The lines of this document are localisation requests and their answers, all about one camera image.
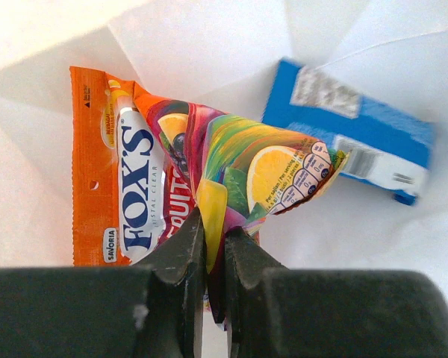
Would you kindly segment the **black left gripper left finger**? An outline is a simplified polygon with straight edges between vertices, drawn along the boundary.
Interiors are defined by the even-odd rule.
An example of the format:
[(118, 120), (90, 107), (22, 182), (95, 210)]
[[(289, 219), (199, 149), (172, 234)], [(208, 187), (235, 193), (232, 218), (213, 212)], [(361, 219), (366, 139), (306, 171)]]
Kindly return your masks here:
[(200, 357), (205, 241), (193, 210), (132, 266), (0, 269), (0, 357)]

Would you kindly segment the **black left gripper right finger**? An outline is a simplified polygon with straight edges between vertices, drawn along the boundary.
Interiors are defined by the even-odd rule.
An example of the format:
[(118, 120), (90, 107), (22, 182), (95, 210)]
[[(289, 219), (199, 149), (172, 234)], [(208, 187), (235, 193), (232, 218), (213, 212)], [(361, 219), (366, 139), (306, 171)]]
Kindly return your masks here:
[(448, 305), (415, 271), (289, 269), (225, 240), (230, 357), (448, 357)]

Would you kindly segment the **orange snack packet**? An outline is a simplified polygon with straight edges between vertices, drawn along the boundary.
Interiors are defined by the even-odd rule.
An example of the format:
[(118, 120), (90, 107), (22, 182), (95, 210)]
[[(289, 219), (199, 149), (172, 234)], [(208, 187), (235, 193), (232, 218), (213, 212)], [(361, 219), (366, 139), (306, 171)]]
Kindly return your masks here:
[(225, 326), (224, 241), (258, 239), (266, 218), (319, 197), (349, 154), (322, 140), (153, 95), (107, 72), (70, 69), (72, 246), (77, 266), (130, 266), (204, 225), (207, 300)]

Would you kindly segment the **blue checkered paper bag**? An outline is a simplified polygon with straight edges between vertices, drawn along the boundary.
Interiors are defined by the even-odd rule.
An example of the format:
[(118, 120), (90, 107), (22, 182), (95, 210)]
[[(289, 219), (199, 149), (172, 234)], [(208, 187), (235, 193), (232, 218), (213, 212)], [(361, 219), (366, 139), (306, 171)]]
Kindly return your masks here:
[(70, 66), (259, 120), (278, 61), (433, 122), (413, 206), (339, 177), (267, 220), (292, 269), (410, 269), (448, 300), (448, 1), (0, 1), (0, 267), (72, 264)]

